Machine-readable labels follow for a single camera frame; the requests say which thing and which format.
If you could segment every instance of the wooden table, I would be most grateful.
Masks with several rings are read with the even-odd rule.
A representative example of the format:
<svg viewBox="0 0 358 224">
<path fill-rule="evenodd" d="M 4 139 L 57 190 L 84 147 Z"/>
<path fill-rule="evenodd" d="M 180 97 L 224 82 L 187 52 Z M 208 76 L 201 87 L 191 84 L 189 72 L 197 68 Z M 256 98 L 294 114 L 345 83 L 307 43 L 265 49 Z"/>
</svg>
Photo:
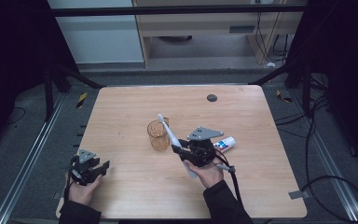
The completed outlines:
<svg viewBox="0 0 358 224">
<path fill-rule="evenodd" d="M 209 94 L 217 101 L 209 102 Z M 151 147 L 146 127 L 158 113 L 169 118 L 178 138 L 186 139 L 198 126 L 225 133 L 213 142 L 234 137 L 235 147 L 225 154 L 236 167 L 251 217 L 307 214 L 303 200 L 288 195 L 298 185 L 262 89 L 214 85 L 101 89 L 80 148 L 97 153 L 101 162 L 111 161 L 91 205 L 103 217 L 210 217 L 200 180 L 190 178 L 170 147 Z M 234 192 L 226 172 L 225 180 Z"/>
</svg>

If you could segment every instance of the black cable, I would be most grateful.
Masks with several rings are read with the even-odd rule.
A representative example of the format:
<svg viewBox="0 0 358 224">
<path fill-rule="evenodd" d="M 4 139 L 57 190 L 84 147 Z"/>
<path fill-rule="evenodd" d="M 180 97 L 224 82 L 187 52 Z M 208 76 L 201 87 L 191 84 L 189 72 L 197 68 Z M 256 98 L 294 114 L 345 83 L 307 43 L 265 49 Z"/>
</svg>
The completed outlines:
<svg viewBox="0 0 358 224">
<path fill-rule="evenodd" d="M 321 96 L 320 98 L 318 98 L 316 101 L 315 101 L 315 104 L 313 105 L 312 109 L 308 112 L 305 112 L 304 115 L 302 115 L 300 118 L 303 118 L 305 115 L 309 115 L 310 116 L 310 119 L 311 119 L 311 124 L 310 124 L 310 129 L 309 129 L 309 132 L 307 134 L 307 138 L 306 138 L 306 145 L 305 145 L 305 172 L 306 172 L 306 178 L 307 178 L 307 184 L 301 188 L 301 191 L 304 191 L 305 189 L 310 189 L 310 193 L 312 194 L 313 198 L 315 199 L 316 203 L 319 204 L 327 213 L 329 213 L 330 215 L 332 215 L 333 217 L 341 220 L 341 221 L 345 221 L 345 222 L 350 222 L 350 223 L 358 223 L 358 220 L 356 221 L 353 221 L 353 220 L 350 220 L 350 219 L 347 219 L 345 217 L 341 217 L 340 215 L 337 215 L 336 213 L 334 213 L 333 211 L 331 211 L 330 209 L 328 209 L 317 197 L 317 195 L 315 194 L 315 192 L 313 191 L 312 189 L 312 184 L 314 184 L 315 182 L 318 182 L 320 180 L 323 180 L 323 179 L 337 179 L 337 180 L 340 180 L 340 181 L 343 181 L 343 182 L 346 182 L 347 184 L 349 184 L 351 186 L 352 189 L 355 189 L 357 192 L 358 192 L 358 188 L 352 184 L 352 182 L 342 178 L 342 177 L 339 177 L 339 176 L 334 176 L 334 175 L 322 175 L 322 176 L 319 176 L 317 178 L 314 178 L 312 180 L 310 180 L 310 170 L 309 170 L 309 144 L 310 144 L 310 137 L 314 134 L 314 132 L 316 131 L 316 122 L 315 122 L 315 112 L 327 105 L 327 104 L 323 104 L 323 105 L 320 105 L 321 103 L 323 103 L 324 101 L 326 100 L 325 96 Z M 295 115 L 291 115 L 291 116 L 287 116 L 285 118 L 282 118 L 282 119 L 287 119 L 287 118 L 291 118 L 293 116 L 296 116 L 298 114 L 295 114 Z M 296 119 L 293 119 L 293 120 L 290 120 L 290 121 L 287 121 L 285 122 L 286 124 L 287 123 L 291 123 L 293 121 L 296 121 L 298 120 L 298 118 Z"/>
<path fill-rule="evenodd" d="M 306 146 L 305 146 L 305 156 L 306 156 L 306 160 L 305 160 L 305 169 L 306 169 L 306 178 L 307 178 L 307 184 L 301 189 L 301 191 L 304 191 L 304 189 L 308 188 L 310 189 L 310 193 L 312 194 L 313 198 L 315 199 L 316 203 L 319 204 L 327 213 L 329 213 L 330 215 L 332 215 L 333 217 L 341 220 L 341 221 L 345 221 L 345 222 L 350 222 L 350 223 L 358 223 L 358 220 L 350 220 L 348 218 L 345 217 L 341 217 L 340 215 L 334 213 L 333 211 L 331 211 L 330 209 L 328 209 L 316 196 L 316 194 L 314 193 L 313 189 L 312 189 L 312 184 L 315 182 L 318 182 L 322 179 L 326 179 L 326 178 L 334 178 L 334 179 L 338 179 L 341 181 L 344 181 L 346 183 L 348 183 L 353 189 L 355 189 L 358 192 L 358 188 L 352 184 L 352 182 L 350 182 L 349 180 L 346 180 L 342 177 L 339 176 L 334 176 L 334 175 L 323 175 L 323 176 L 319 176 L 313 180 L 310 180 L 310 170 L 309 170 L 309 144 L 310 144 L 310 136 L 312 133 L 312 127 L 315 125 L 315 117 L 314 114 L 312 114 L 311 116 L 311 124 L 310 124 L 310 130 L 307 136 L 307 141 L 306 141 Z"/>
<path fill-rule="evenodd" d="M 228 163 L 228 160 L 226 158 L 226 156 L 219 150 L 216 150 L 216 152 L 219 152 L 219 154 L 221 156 L 223 156 L 223 158 L 221 158 L 220 156 L 216 155 L 216 158 L 218 160 L 220 160 L 223 164 L 225 164 L 227 167 L 231 167 Z M 240 203 L 241 207 L 243 209 L 244 206 L 243 206 L 243 203 L 242 203 L 242 198 L 241 198 L 241 193 L 240 193 L 240 187 L 238 186 L 238 179 L 237 179 L 237 176 L 235 175 L 235 170 L 233 172 L 229 172 L 231 174 L 231 178 L 232 178 L 232 182 L 234 184 L 234 189 L 235 189 L 235 194 L 237 196 L 237 201 Z"/>
<path fill-rule="evenodd" d="M 327 19 L 331 16 L 331 14 L 333 14 L 333 11 L 334 11 L 334 9 L 336 9 L 339 1 L 340 0 L 337 0 L 335 2 L 335 4 L 331 8 L 331 10 L 327 13 L 327 15 L 324 17 L 322 22 L 319 23 L 319 25 L 315 28 L 315 30 L 310 35 L 308 35 L 308 37 L 305 39 L 305 41 L 303 41 L 303 44 L 301 46 L 299 46 L 297 48 L 297 50 L 291 54 L 291 57 L 297 57 L 297 54 L 299 52 L 301 52 L 301 50 L 308 44 L 308 42 L 310 42 L 312 40 L 313 36 L 321 29 L 322 25 L 327 21 Z"/>
<path fill-rule="evenodd" d="M 266 61 L 271 62 L 271 63 L 282 61 L 283 59 L 273 59 L 273 58 L 269 57 L 269 53 L 267 52 L 266 43 L 264 42 L 263 35 L 261 34 L 261 30 L 260 30 L 260 20 L 261 20 L 261 12 L 258 12 L 257 13 L 257 27 L 255 30 L 255 43 L 257 44 L 258 48 L 263 53 L 264 59 L 266 59 Z M 258 34 L 260 34 L 264 49 L 261 48 L 260 43 L 258 42 L 258 38 L 257 38 Z"/>
<path fill-rule="evenodd" d="M 285 129 L 280 129 L 280 128 L 277 128 L 279 131 L 282 131 L 282 132 L 285 132 L 285 133 L 289 133 L 293 136 L 296 136 L 296 137 L 300 137 L 300 138 L 307 138 L 307 136 L 302 136 L 302 135 L 299 135 L 299 134 L 296 134 L 296 133 L 291 133 L 289 131 L 286 131 Z"/>
<path fill-rule="evenodd" d="M 15 119 L 14 121 L 8 122 L 7 125 L 14 124 L 14 123 L 18 122 L 19 120 L 21 120 L 22 118 L 24 118 L 24 116 L 25 116 L 25 113 L 26 113 L 26 112 L 25 112 L 25 109 L 24 109 L 24 108 L 19 107 L 19 106 L 16 106 L 16 107 L 14 107 L 14 108 L 15 108 L 15 109 L 20 109 L 20 110 L 22 110 L 22 115 L 20 116 L 19 119 Z"/>
</svg>

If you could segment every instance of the power cord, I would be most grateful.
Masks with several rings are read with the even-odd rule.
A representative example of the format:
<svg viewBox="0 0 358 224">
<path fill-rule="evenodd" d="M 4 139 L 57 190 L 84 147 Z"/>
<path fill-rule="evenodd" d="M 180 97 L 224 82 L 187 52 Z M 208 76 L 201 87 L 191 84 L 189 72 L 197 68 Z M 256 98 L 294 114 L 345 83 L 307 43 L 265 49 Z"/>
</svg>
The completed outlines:
<svg viewBox="0 0 358 224">
<path fill-rule="evenodd" d="M 330 215 L 332 215 L 333 217 L 341 220 L 341 221 L 345 221 L 345 222 L 349 222 L 349 223 L 358 223 L 358 220 L 350 220 L 348 218 L 342 217 L 340 215 L 338 215 L 337 213 L 334 213 L 331 209 L 328 209 L 317 197 L 317 195 L 315 194 L 315 192 L 312 189 L 312 184 L 323 180 L 323 179 L 336 179 L 336 180 L 340 180 L 343 181 L 347 184 L 349 184 L 351 186 L 352 189 L 355 189 L 358 192 L 358 188 L 352 184 L 352 182 L 350 182 L 349 180 L 346 180 L 342 177 L 339 176 L 335 176 L 335 175 L 322 175 L 319 176 L 317 178 L 314 178 L 312 180 L 310 180 L 310 170 L 309 170 L 309 144 L 310 144 L 310 137 L 312 136 L 312 129 L 316 129 L 316 124 L 315 124 L 315 117 L 314 117 L 314 111 L 311 114 L 311 123 L 310 123 L 310 130 L 307 136 L 307 140 L 306 140 L 306 145 L 305 145 L 305 169 L 306 169 L 306 178 L 307 178 L 307 184 L 301 189 L 301 191 L 304 191 L 305 189 L 309 189 L 310 193 L 312 194 L 314 200 L 316 201 L 317 204 L 319 204 L 327 213 L 329 213 Z"/>
<path fill-rule="evenodd" d="M 16 106 L 16 107 L 14 107 L 14 109 L 19 109 L 19 110 L 21 110 L 21 111 L 22 111 L 22 114 L 21 114 L 21 116 L 20 116 L 18 119 L 15 119 L 15 120 L 13 120 L 13 121 L 8 122 L 7 125 L 17 123 L 18 121 L 20 121 L 20 120 L 21 120 L 22 118 L 24 118 L 24 116 L 25 116 L 25 113 L 26 113 L 26 112 L 25 112 L 25 109 L 24 109 L 24 108 L 19 107 L 19 106 Z"/>
<path fill-rule="evenodd" d="M 347 183 L 352 189 L 354 189 L 355 191 L 357 191 L 358 193 L 358 188 L 349 180 L 346 180 L 342 177 L 339 177 L 339 176 L 335 176 L 335 175 L 322 175 L 322 176 L 319 176 L 319 177 L 316 177 L 312 180 L 310 180 L 310 170 L 309 170 L 309 144 L 310 144 L 310 137 L 314 134 L 315 130 L 316 130 L 316 123 L 315 123 L 315 112 L 323 107 L 323 106 L 326 106 L 327 104 L 323 104 L 321 105 L 324 101 L 326 100 L 325 96 L 322 96 L 320 98 L 318 98 L 312 109 L 310 109 L 310 111 L 304 113 L 301 115 L 301 113 L 299 114 L 294 114 L 294 115 L 291 115 L 291 116 L 287 116 L 285 118 L 281 118 L 281 119 L 276 119 L 275 121 L 277 120 L 282 120 L 282 119 L 288 119 L 288 118 L 292 118 L 294 116 L 298 116 L 298 115 L 301 115 L 300 117 L 297 117 L 295 119 L 292 119 L 292 120 L 289 120 L 289 121 L 286 121 L 286 122 L 282 122 L 282 123 L 277 123 L 276 125 L 284 125 L 284 124 L 289 124 L 289 123 L 293 123 L 293 122 L 296 122 L 297 120 L 301 119 L 301 118 L 304 118 L 305 116 L 308 116 L 310 117 L 310 120 L 311 120 L 311 124 L 310 124 L 310 129 L 308 131 L 308 134 L 307 134 L 307 137 L 306 137 L 306 145 L 305 145 L 305 157 L 306 157 L 306 164 L 305 164 L 305 172 L 306 172 L 306 178 L 307 178 L 307 184 L 301 188 L 301 191 L 304 191 L 305 189 L 309 189 L 310 190 L 310 193 L 312 194 L 313 198 L 315 199 L 316 203 L 319 204 L 327 213 L 329 213 L 330 215 L 332 215 L 333 217 L 341 220 L 341 221 L 345 221 L 345 222 L 349 222 L 349 223 L 358 223 L 358 220 L 350 220 L 348 218 L 345 218 L 345 217 L 342 217 L 336 213 L 334 213 L 331 209 L 327 208 L 317 197 L 317 195 L 315 194 L 315 192 L 313 191 L 313 188 L 312 188 L 312 185 L 316 182 L 319 182 L 321 180 L 325 180 L 325 179 L 335 179 L 335 180 L 339 180 L 339 181 L 342 181 L 342 182 L 345 182 Z"/>
<path fill-rule="evenodd" d="M 216 150 L 216 152 L 218 152 L 221 156 L 220 157 L 220 156 L 216 155 L 216 158 L 219 159 L 227 167 L 231 168 L 230 171 L 228 171 L 228 172 L 231 174 L 232 182 L 234 184 L 235 194 L 237 196 L 237 201 L 240 203 L 241 207 L 244 209 L 241 194 L 240 194 L 240 187 L 238 186 L 238 179 L 237 179 L 237 176 L 235 175 L 235 169 L 233 169 L 233 167 L 229 165 L 226 156 L 221 151 Z"/>
</svg>

